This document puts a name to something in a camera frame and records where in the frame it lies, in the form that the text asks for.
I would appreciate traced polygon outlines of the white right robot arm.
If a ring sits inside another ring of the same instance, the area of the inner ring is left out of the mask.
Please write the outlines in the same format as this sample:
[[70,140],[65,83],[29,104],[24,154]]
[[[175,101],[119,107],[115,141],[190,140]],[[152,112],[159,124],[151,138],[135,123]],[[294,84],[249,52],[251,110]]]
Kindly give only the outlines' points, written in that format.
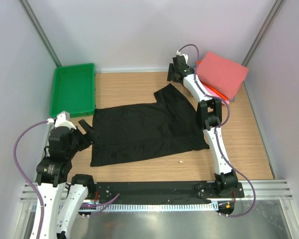
[[181,83],[197,100],[196,122],[207,137],[215,170],[215,193],[220,197],[233,197],[238,187],[235,170],[230,166],[223,142],[222,100],[211,96],[199,81],[194,69],[187,64],[185,54],[176,55],[169,64],[168,81]]

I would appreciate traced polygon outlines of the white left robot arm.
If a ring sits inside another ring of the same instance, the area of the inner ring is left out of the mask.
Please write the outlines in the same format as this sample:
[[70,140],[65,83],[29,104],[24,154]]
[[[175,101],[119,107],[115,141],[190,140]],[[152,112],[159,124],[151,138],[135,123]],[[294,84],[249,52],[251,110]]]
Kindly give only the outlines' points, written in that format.
[[44,157],[36,168],[39,196],[30,235],[32,239],[68,239],[83,200],[91,199],[96,193],[93,176],[76,174],[64,206],[59,207],[72,169],[72,159],[77,152],[97,142],[99,136],[85,120],[80,120],[79,124],[85,133],[67,120],[50,132]]

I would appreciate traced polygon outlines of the black t shirt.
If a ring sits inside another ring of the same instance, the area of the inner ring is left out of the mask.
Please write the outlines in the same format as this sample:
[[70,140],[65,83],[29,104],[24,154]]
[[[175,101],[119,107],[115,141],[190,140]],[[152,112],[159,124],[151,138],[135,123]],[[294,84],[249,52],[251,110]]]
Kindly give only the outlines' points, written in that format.
[[156,91],[155,103],[96,109],[99,132],[90,165],[100,167],[208,149],[196,111],[172,84]]

